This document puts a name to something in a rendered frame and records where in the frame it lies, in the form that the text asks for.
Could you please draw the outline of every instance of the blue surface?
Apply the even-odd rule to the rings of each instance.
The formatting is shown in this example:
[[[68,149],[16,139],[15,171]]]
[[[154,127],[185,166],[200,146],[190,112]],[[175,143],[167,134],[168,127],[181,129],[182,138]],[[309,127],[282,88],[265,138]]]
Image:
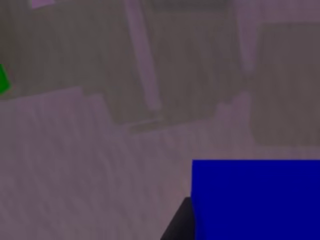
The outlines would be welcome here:
[[[196,240],[320,240],[320,161],[194,160]]]

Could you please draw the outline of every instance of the pink object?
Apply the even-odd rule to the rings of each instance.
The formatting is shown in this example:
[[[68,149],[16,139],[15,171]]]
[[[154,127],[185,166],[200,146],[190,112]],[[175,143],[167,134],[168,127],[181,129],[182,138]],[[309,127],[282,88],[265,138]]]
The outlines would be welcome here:
[[[145,100],[150,110],[159,110],[162,104],[142,7],[139,0],[124,0],[124,7]]]
[[[318,0],[235,0],[243,68],[255,68],[258,28],[263,23],[320,22]]]
[[[46,5],[55,4],[55,0],[31,0],[31,7],[37,9]]]

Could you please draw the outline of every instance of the green object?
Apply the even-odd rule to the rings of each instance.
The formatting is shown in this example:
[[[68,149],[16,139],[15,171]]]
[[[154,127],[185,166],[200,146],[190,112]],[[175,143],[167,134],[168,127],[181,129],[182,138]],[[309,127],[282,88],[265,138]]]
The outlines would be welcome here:
[[[10,89],[10,82],[6,76],[4,66],[0,64],[0,95]]]

